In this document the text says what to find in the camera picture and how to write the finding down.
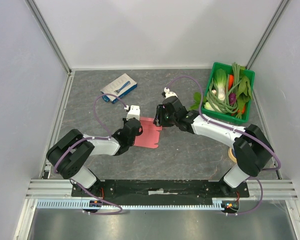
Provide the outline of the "pink paper box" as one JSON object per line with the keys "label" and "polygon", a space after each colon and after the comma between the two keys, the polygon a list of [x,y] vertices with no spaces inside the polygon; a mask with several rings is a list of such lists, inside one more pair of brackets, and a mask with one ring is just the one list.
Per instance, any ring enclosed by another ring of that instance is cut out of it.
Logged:
{"label": "pink paper box", "polygon": [[150,117],[140,117],[143,133],[135,137],[134,146],[149,149],[156,149],[159,147],[158,143],[163,127],[156,126],[153,121],[154,119]]}

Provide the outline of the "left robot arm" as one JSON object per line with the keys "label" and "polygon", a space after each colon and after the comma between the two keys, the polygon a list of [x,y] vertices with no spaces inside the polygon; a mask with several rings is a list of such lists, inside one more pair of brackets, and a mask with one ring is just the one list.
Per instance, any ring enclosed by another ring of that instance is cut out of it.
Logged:
{"label": "left robot arm", "polygon": [[63,179],[80,184],[85,194],[94,197],[100,191],[100,180],[84,166],[87,159],[96,155],[122,155],[142,133],[143,127],[136,118],[124,119],[123,127],[110,137],[89,136],[72,129],[47,151],[46,158]]}

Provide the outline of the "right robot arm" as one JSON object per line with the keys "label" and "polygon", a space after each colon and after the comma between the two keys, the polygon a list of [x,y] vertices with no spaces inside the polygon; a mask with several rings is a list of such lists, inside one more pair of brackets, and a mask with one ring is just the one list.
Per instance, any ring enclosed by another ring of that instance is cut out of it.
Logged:
{"label": "right robot arm", "polygon": [[273,157],[273,148],[258,126],[235,126],[200,115],[197,110],[188,111],[176,96],[157,105],[153,123],[163,128],[176,126],[182,132],[211,138],[234,151],[236,164],[219,184],[219,191],[225,197],[232,196],[243,181],[257,177]]}

